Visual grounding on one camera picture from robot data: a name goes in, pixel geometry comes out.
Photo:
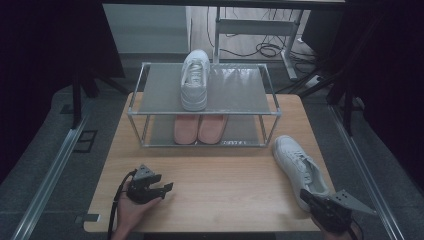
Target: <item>metal frame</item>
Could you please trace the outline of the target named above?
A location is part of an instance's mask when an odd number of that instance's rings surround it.
[[[219,35],[221,34],[288,36],[288,44],[287,47],[281,52],[281,57],[284,61],[284,65],[286,66],[290,80],[298,80],[290,59],[290,52],[296,39],[300,20],[303,16],[303,10],[300,10],[299,15],[294,22],[221,19],[220,15],[220,7],[217,7],[215,19],[215,47],[213,54],[214,63],[219,63]]]

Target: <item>black curtain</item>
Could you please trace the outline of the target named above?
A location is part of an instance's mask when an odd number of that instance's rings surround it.
[[[424,189],[422,9],[411,2],[390,5],[359,59],[354,92],[365,103],[370,126]]]
[[[99,1],[3,1],[0,18],[3,181],[43,124],[53,94],[77,72],[92,86],[85,89],[90,96],[96,95],[91,70],[124,74]]]

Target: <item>gray floor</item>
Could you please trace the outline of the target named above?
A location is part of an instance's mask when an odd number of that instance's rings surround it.
[[[178,55],[143,56],[142,58],[126,56],[122,62],[126,67],[127,78],[117,81],[128,89],[133,89],[141,61],[181,62],[183,59],[183,56]],[[291,84],[280,60],[273,59],[267,63],[275,89]],[[97,84],[101,90],[100,95],[94,100],[94,109],[84,128],[85,131],[97,131],[91,151],[73,152],[70,155],[30,239],[105,239],[106,237],[106,234],[85,232],[83,224],[78,219],[83,217],[89,208],[127,96],[101,81],[97,81]],[[327,93],[328,88],[322,89],[304,98],[303,104],[335,188],[336,190],[346,189],[359,200],[375,208],[325,101]],[[72,114],[61,113],[61,111],[64,107],[72,105],[71,97],[69,87],[55,94],[45,123],[14,170],[0,186],[1,239],[10,239],[13,236],[69,132]],[[353,140],[396,218],[404,239],[421,239],[424,234],[423,195],[370,129],[361,111],[353,113],[352,131]],[[84,144],[77,144],[75,149],[83,150],[86,147]],[[363,227],[366,239],[390,239],[380,217],[361,213],[354,215]],[[275,239],[321,239],[319,232],[272,233],[271,235]],[[175,235],[172,239],[178,239],[178,237],[181,236]],[[244,235],[244,239],[268,239],[268,237],[269,235],[250,235],[250,237]],[[142,238],[140,234],[131,236],[131,239],[140,238]]]

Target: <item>white sneaker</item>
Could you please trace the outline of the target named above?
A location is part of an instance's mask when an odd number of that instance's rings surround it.
[[[209,58],[203,50],[194,50],[185,59],[181,72],[181,103],[185,110],[200,111],[206,107],[209,71]]]
[[[273,153],[275,161],[289,177],[297,203],[303,210],[310,211],[308,204],[300,198],[300,189],[318,197],[330,194],[319,167],[293,138],[283,135],[275,139]]]

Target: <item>electrical cable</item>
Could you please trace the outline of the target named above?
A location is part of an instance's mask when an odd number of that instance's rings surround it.
[[[125,182],[127,179],[132,176],[134,177],[137,170],[129,172],[124,179],[121,182],[121,185],[119,185],[118,190],[116,191],[115,197],[113,198],[112,208],[110,210],[110,218],[109,218],[109,227],[107,231],[107,239],[112,238],[112,228],[113,228],[113,222],[115,221],[115,212],[116,208],[118,207],[119,197],[121,196],[122,188],[124,187]]]

